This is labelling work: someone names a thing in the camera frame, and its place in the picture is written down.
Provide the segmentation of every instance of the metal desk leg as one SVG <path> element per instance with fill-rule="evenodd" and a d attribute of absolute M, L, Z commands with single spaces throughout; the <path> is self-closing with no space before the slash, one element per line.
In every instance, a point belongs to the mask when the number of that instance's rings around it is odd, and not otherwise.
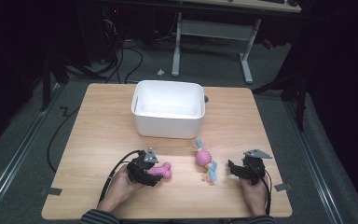
<path fill-rule="evenodd" d="M 249 64 L 248 64 L 248 57 L 249 57 L 249 53 L 251 52 L 252 45 L 255 42 L 255 36 L 257 35 L 257 31 L 258 31 L 258 27 L 260 26 L 260 22 L 261 22 L 260 19 L 256 20 L 255 26 L 253 27 L 252 32 L 251 32 L 251 36 L 249 37 L 248 46 L 246 47 L 246 51 L 244 53 L 240 54 L 243 75 L 245 76 L 245 82 L 247 84 L 253 83 L 252 74 L 251 74 L 251 71 L 249 69 Z"/>
<path fill-rule="evenodd" d="M 182 32 L 182 12 L 178 12 L 178 22 L 176 28 L 176 46 L 175 46 L 175 52 L 173 53 L 173 63 L 172 63 L 173 77 L 179 76 L 181 32 Z"/>

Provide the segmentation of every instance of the desk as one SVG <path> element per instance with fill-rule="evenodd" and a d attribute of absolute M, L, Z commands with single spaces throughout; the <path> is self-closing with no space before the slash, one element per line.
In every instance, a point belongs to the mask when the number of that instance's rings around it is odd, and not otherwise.
<path fill-rule="evenodd" d="M 128 152 L 154 149 L 160 164 L 172 164 L 172 179 L 138 190 L 115 212 L 118 218 L 249 217 L 239 180 L 227 160 L 241 164 L 243 151 L 258 148 L 273 156 L 252 92 L 245 88 L 205 87 L 206 104 L 199 138 L 217 161 L 217 180 L 202 181 L 205 169 L 195 163 L 194 139 L 143 137 L 131 113 L 135 85 L 91 84 L 52 183 L 62 189 L 49 195 L 46 219 L 80 218 L 95 208 L 112 168 Z M 282 183 L 276 161 L 265 160 L 273 185 Z M 272 190 L 271 213 L 288 217 L 285 191 Z"/>

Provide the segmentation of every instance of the sleeve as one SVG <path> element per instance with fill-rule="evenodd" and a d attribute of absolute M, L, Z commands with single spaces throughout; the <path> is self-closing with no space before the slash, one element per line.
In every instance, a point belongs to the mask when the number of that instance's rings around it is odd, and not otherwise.
<path fill-rule="evenodd" d="M 270 216 L 259 216 L 248 219 L 247 224 L 274 224 L 274 218 Z"/>
<path fill-rule="evenodd" d="M 112 214 L 106 213 L 101 210 L 91 209 L 85 213 L 79 224 L 118 224 L 118 219 Z"/>

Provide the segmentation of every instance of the pink plush toy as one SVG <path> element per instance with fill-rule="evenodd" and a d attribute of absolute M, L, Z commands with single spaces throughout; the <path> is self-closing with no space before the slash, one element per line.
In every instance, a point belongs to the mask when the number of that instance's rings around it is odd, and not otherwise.
<path fill-rule="evenodd" d="M 169 162 L 164 162 L 162 166 L 154 166 L 147 170 L 147 173 L 150 175 L 161 175 L 165 179 L 171 179 L 171 164 Z"/>
<path fill-rule="evenodd" d="M 202 148 L 202 141 L 200 139 L 196 140 L 196 146 L 199 148 L 196 155 L 196 163 L 208 169 L 207 173 L 202 176 L 202 179 L 215 181 L 217 179 L 215 173 L 217 163 L 212 160 L 211 153 Z"/>

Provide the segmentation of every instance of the white container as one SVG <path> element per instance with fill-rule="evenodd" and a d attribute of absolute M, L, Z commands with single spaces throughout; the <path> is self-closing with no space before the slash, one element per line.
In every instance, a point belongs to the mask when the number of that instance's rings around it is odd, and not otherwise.
<path fill-rule="evenodd" d="M 131 111 L 140 135 L 195 138 L 205 115 L 203 88 L 187 82 L 141 81 Z"/>

